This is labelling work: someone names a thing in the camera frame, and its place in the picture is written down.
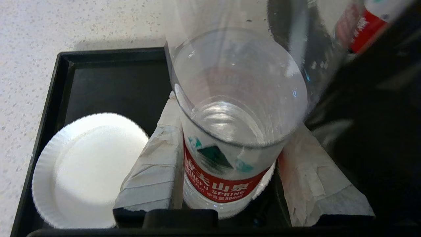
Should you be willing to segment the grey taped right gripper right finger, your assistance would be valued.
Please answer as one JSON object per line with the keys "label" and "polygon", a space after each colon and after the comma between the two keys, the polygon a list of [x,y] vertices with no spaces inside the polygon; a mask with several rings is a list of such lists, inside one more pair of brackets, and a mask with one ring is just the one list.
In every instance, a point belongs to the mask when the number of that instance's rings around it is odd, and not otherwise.
{"label": "grey taped right gripper right finger", "polygon": [[366,196],[304,125],[280,153],[278,174],[293,227],[365,224],[375,218]]}

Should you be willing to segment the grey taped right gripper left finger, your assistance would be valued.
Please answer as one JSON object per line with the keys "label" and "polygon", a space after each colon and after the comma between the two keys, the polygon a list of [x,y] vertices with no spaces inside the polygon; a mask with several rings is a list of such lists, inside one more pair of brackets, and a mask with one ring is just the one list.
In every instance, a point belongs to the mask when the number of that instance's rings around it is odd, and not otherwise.
{"label": "grey taped right gripper left finger", "polygon": [[117,228],[141,227],[152,210],[181,209],[183,158],[180,108],[171,92],[156,129],[120,187],[113,207]]}

